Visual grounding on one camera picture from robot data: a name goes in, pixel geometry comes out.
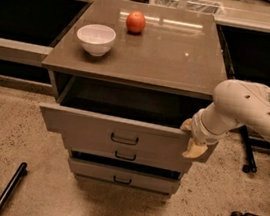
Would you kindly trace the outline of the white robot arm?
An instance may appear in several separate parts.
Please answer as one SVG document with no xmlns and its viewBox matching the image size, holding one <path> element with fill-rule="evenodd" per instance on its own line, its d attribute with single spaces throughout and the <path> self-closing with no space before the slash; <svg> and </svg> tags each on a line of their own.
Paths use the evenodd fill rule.
<svg viewBox="0 0 270 216">
<path fill-rule="evenodd" d="M 226 133 L 247 126 L 270 143 L 270 88 L 261 83 L 226 80 L 213 91 L 213 102 L 182 122 L 190 131 L 184 158 L 198 158 Z"/>
</svg>

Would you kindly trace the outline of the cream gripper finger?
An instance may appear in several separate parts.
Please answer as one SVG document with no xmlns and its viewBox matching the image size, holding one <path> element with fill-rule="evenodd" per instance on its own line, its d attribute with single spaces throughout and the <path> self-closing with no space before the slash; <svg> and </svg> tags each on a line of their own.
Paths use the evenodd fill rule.
<svg viewBox="0 0 270 216">
<path fill-rule="evenodd" d="M 183 152 L 184 158 L 198 158 L 208 150 L 204 143 L 197 143 L 193 138 L 189 139 L 187 149 Z"/>
</svg>

